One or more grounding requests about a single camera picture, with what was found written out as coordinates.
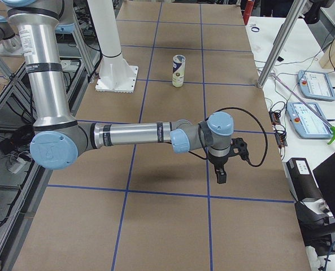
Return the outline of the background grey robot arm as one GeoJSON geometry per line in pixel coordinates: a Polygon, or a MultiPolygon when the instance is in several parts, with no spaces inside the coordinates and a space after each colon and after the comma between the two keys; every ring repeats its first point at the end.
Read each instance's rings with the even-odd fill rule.
{"type": "Polygon", "coordinates": [[[0,15],[0,55],[21,56],[22,53],[19,36],[11,28],[7,19],[0,15]]]}

